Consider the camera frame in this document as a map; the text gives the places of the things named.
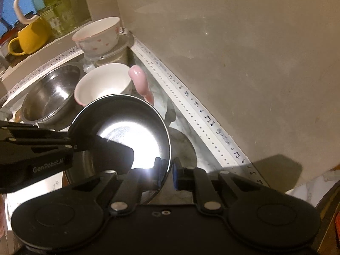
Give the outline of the pink child's steel bowl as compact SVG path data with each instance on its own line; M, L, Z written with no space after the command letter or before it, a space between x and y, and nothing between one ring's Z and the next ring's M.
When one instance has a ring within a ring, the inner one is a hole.
M171 141L167 125L154 108L153 93L145 72L137 65L129 67L131 94L110 94L83 109L68 129L74 143L82 136L98 135L114 140L134 150L131 169L150 169L156 157L167 159L171 167ZM95 174L69 174L69 184L78 183Z

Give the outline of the large stainless steel bowl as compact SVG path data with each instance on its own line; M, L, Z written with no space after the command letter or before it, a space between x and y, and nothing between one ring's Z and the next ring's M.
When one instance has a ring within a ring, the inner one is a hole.
M50 71L26 95L19 119L39 126L61 121L76 104L74 91L83 75L79 63L65 63Z

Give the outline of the white ceramic floral bowl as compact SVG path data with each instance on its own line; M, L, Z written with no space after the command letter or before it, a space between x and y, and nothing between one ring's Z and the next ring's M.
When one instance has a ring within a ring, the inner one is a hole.
M99 66L84 75L77 83L74 99L81 106L110 94L131 94L132 80L129 66L109 63Z

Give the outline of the white music-note edge strip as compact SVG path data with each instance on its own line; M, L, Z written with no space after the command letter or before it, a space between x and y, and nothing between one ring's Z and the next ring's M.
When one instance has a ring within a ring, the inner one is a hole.
M137 38L131 47L133 63L150 78L155 107L165 114L172 103L177 113L174 126L192 143L197 165L205 171L227 170L261 185L267 185L256 167L187 86Z

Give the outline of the clear plastic lidded container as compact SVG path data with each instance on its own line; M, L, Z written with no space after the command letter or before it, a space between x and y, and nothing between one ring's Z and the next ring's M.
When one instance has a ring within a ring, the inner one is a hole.
M110 63L122 63L124 65L128 65L128 48L130 48L133 44L134 39L132 34L130 32L125 32L120 35L117 45L115 45L111 51L97 56L84 54L84 58L96 67Z

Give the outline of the yellow ceramic mug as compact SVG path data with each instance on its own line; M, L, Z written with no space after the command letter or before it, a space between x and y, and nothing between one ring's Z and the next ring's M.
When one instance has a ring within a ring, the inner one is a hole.
M14 56L33 54L53 38L50 26L41 17L21 29L17 35L8 44L8 51ZM13 43L16 41L22 52L14 52Z

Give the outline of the white floral bowl on container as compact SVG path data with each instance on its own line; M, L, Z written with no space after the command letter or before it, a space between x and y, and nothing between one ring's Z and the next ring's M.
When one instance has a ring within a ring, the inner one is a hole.
M97 56L111 51L119 41L120 18L107 17L85 25L72 40L85 54Z

